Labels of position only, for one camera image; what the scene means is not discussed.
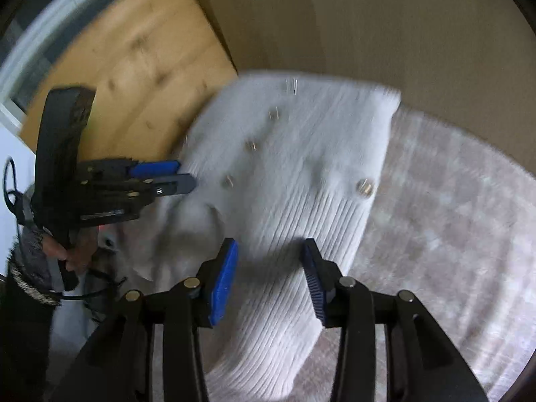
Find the black sleeved left forearm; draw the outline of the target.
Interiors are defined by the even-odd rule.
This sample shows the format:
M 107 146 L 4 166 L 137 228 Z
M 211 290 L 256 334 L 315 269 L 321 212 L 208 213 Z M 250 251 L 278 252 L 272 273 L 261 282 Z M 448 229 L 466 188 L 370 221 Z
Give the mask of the black sleeved left forearm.
M 25 227 L 7 261 L 1 299 L 1 400 L 41 401 L 46 391 L 50 332 L 59 300 L 52 289 L 44 234 Z

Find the person's left hand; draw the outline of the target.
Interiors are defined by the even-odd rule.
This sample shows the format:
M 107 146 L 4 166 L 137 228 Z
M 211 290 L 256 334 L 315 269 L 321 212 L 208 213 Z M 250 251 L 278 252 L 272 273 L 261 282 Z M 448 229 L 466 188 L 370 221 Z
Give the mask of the person's left hand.
M 74 244 L 67 249 L 58 243 L 52 236 L 42 235 L 42 250 L 49 258 L 65 263 L 68 271 L 76 274 L 83 273 L 91 264 L 92 257 L 98 248 L 98 229 L 81 229 Z

